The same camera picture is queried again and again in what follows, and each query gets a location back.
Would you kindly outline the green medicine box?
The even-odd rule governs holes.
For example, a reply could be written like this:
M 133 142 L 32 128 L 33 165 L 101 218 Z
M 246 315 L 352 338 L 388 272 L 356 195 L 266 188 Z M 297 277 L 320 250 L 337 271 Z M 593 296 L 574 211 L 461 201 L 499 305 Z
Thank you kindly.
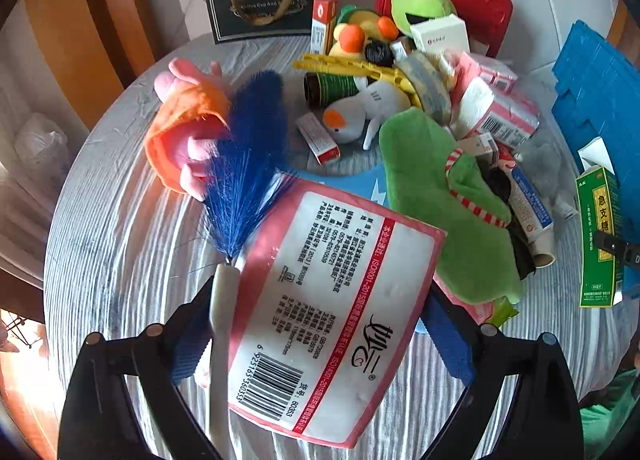
M 615 176 L 604 166 L 593 166 L 576 179 L 582 227 L 582 308 L 608 308 L 616 303 L 623 284 L 623 268 L 615 254 L 622 235 L 620 195 Z

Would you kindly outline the cardboard tube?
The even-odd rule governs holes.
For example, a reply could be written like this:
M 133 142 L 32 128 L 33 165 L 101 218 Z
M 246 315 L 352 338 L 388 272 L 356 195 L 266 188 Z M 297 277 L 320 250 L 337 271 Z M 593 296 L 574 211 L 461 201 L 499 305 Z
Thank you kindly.
M 537 268 L 544 268 L 555 262 L 554 229 L 549 226 L 537 232 L 526 232 L 530 253 Z

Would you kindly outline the striped grey tablecloth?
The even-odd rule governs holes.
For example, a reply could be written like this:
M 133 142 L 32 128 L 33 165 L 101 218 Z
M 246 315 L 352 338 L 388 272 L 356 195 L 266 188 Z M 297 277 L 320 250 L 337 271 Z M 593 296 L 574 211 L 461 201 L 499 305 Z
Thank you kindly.
M 103 114 L 80 149 L 58 198 L 44 267 L 50 365 L 70 380 L 85 337 L 135 336 L 189 302 L 217 261 L 198 203 L 167 191 L 146 163 L 143 138 L 158 108 L 153 82 L 138 77 Z M 506 335 L 559 340 L 579 396 L 604 388 L 629 350 L 637 302 L 579 307 L 580 229 L 561 230 L 553 265 L 527 279 Z M 432 340 L 415 336 L 372 422 L 355 448 L 292 440 L 232 417 L 241 459 L 416 459 L 446 422 L 461 392 Z

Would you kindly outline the blue plastic storage bin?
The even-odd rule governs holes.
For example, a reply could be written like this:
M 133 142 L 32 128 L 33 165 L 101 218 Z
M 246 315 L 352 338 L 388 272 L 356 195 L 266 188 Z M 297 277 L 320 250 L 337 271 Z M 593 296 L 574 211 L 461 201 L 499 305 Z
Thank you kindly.
M 639 71 L 577 21 L 552 73 L 558 94 L 552 114 L 579 169 L 579 306 L 611 307 L 617 293 L 639 296 L 639 258 L 623 261 L 593 243 L 598 231 L 639 243 Z

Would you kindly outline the pink white tissue pack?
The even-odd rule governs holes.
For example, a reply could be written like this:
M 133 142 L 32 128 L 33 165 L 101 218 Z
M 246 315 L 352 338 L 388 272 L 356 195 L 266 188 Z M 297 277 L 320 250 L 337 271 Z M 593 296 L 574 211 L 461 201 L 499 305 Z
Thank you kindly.
M 517 94 L 506 94 L 480 77 L 474 77 L 466 87 L 451 124 L 457 139 L 488 133 L 509 149 L 532 137 L 538 127 L 536 105 Z

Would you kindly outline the green cloth with striped trim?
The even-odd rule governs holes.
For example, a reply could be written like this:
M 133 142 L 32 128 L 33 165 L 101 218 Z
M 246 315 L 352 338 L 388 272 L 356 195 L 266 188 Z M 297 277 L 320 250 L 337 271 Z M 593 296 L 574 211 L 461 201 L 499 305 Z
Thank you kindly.
M 510 223 L 511 213 L 485 183 L 474 157 L 447 160 L 457 141 L 420 108 L 387 120 L 378 133 L 390 208 L 447 232 L 436 273 L 468 304 L 523 296 L 509 232 L 484 220 Z

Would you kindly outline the clear plastic bag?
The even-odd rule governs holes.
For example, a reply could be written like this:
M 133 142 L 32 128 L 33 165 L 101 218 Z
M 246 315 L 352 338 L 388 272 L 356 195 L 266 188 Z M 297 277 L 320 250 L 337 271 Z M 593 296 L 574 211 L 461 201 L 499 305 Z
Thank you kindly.
M 18 131 L 14 150 L 28 175 L 59 193 L 70 169 L 67 137 L 49 117 L 32 113 Z

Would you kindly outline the blue feather duster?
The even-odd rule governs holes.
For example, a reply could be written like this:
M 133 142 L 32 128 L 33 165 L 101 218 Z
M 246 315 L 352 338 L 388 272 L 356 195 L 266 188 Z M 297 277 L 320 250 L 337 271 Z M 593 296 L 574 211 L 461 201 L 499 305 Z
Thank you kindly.
M 235 262 L 288 187 L 278 172 L 288 160 L 288 119 L 283 80 L 275 71 L 250 76 L 232 102 L 229 134 L 216 143 L 206 175 L 205 209 L 210 241 L 222 256 L 213 276 L 209 322 L 209 435 L 218 459 L 230 454 L 228 370 L 240 271 Z

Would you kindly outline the white duck plush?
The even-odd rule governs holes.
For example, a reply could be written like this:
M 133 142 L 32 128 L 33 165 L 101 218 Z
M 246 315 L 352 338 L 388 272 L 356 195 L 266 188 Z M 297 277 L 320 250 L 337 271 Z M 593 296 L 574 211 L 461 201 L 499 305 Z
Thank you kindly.
M 410 106 L 408 94 L 390 82 L 377 80 L 356 96 L 330 104 L 323 111 L 321 120 L 339 145 L 354 142 L 363 136 L 362 149 L 368 151 L 381 126 Z

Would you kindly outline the pig plush orange dress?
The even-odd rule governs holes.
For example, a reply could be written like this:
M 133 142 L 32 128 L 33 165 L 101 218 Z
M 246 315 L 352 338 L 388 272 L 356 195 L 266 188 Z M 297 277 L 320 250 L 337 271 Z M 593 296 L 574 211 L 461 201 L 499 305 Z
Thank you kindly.
M 175 58 L 153 82 L 160 109 L 144 137 L 146 160 L 164 187 L 203 202 L 208 161 L 228 137 L 234 90 L 219 62 L 201 71 Z

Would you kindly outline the green frog plush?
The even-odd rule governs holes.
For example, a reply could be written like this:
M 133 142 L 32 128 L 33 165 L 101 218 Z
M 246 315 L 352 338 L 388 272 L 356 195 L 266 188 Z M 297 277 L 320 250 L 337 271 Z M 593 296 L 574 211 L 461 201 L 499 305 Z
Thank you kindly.
M 451 0 L 390 0 L 392 19 L 402 34 L 411 34 L 410 26 L 458 14 Z

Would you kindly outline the yellow plastic clip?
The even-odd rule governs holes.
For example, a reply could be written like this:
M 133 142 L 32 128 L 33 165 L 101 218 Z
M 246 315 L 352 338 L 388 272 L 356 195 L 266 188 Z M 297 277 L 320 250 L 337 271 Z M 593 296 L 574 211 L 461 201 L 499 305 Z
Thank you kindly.
M 390 82 L 408 94 L 414 106 L 418 108 L 422 106 L 416 88 L 398 68 L 383 68 L 366 60 L 347 59 L 341 56 L 322 56 L 322 54 L 314 53 L 304 53 L 300 59 L 293 62 L 293 68 L 332 75 L 370 77 L 382 80 L 382 82 Z

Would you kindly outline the dark green can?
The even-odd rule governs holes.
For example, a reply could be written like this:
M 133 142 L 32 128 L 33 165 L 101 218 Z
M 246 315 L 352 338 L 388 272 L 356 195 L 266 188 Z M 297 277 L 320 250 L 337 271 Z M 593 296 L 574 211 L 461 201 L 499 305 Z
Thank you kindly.
M 326 108 L 337 100 L 354 97 L 359 90 L 352 76 L 306 73 L 304 95 L 311 110 Z

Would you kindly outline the yellow duck toy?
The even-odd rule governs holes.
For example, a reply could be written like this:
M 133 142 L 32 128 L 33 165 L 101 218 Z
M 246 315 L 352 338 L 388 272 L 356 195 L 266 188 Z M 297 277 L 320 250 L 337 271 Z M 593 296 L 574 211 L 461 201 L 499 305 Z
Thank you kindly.
M 363 60 L 368 44 L 382 42 L 388 45 L 399 37 L 395 22 L 378 12 L 346 4 L 337 16 L 334 27 L 334 43 L 329 56 L 340 56 L 352 60 Z

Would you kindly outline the small red white box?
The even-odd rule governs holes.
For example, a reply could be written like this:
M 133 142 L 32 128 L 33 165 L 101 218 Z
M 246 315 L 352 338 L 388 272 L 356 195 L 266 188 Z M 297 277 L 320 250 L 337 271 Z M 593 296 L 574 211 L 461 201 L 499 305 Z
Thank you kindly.
M 326 56 L 333 44 L 338 0 L 314 0 L 309 51 Z

